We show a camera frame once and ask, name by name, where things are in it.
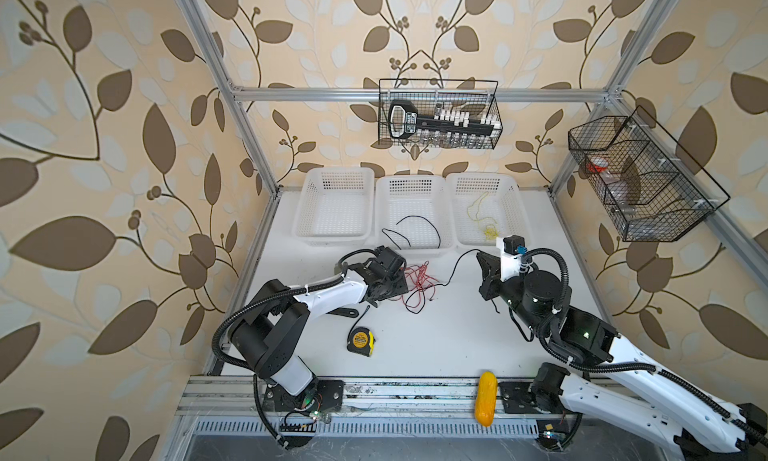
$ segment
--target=white tabletop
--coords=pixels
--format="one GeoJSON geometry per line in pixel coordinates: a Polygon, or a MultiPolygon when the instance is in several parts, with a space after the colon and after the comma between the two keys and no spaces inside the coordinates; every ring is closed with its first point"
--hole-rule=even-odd
{"type": "MultiPolygon", "coordinates": [[[[292,237],[290,229],[299,197],[298,192],[283,193],[248,300],[274,278],[291,285],[330,277],[342,255],[363,247],[315,247],[292,237]]],[[[523,191],[522,199],[535,239],[535,245],[528,249],[549,247],[560,253],[568,264],[573,288],[571,304],[600,316],[546,192],[523,191]]],[[[364,246],[375,247],[376,238],[370,237],[364,246]]],[[[498,254],[494,247],[485,251],[498,254]]],[[[463,252],[456,248],[445,255],[430,257],[428,274],[447,281],[463,252]]],[[[408,251],[402,255],[407,264],[426,261],[408,251]]],[[[535,261],[540,269],[559,276],[554,259],[537,256],[535,261]]],[[[534,376],[539,366],[552,358],[538,341],[527,343],[522,339],[503,301],[496,300],[500,314],[496,314],[490,301],[483,301],[478,293],[480,283],[482,275],[475,254],[466,255],[453,281],[447,287],[437,287],[434,300],[428,301],[421,313],[409,313],[399,301],[382,301],[378,308],[371,307],[359,324],[373,332],[375,346],[371,357],[346,350],[346,335],[355,320],[331,314],[305,327],[296,353],[317,376],[325,377],[477,377],[486,370],[499,377],[534,376]]],[[[351,307],[362,313],[367,305],[351,307]]],[[[230,354],[242,358],[234,348],[230,354]]],[[[253,375],[229,364],[221,374],[253,375]]]]}

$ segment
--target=metal mesh basket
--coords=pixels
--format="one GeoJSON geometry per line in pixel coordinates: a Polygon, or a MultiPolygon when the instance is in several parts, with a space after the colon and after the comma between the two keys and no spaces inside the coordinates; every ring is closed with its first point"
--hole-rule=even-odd
{"type": "Polygon", "coordinates": [[[655,120],[674,155],[648,135],[648,112],[604,116],[568,132],[568,149],[623,241],[677,241],[730,199],[723,187],[655,120]],[[705,195],[694,179],[716,193],[705,195]]]}
{"type": "Polygon", "coordinates": [[[379,80],[379,139],[403,147],[494,149],[504,130],[497,87],[483,80],[379,80]]]}

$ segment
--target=floral wallpaper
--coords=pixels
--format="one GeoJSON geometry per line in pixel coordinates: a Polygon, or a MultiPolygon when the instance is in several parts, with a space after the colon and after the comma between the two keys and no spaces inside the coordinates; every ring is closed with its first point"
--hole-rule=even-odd
{"type": "Polygon", "coordinates": [[[0,31],[0,458],[150,459],[267,196],[174,0],[0,31]]]}
{"type": "Polygon", "coordinates": [[[381,78],[600,88],[651,0],[198,0],[252,87],[381,78]]]}
{"type": "MultiPolygon", "coordinates": [[[[766,249],[767,6],[681,0],[624,92],[725,187],[723,209],[766,249]]],[[[766,293],[704,224],[675,243],[621,242],[586,176],[558,200],[614,324],[715,395],[768,408],[766,293]]]]}
{"type": "Polygon", "coordinates": [[[301,187],[321,166],[367,166],[376,177],[499,172],[520,186],[548,186],[568,155],[567,132],[584,122],[584,103],[500,103],[504,132],[496,148],[443,149],[378,140],[370,104],[254,102],[247,107],[275,179],[301,187]]]}

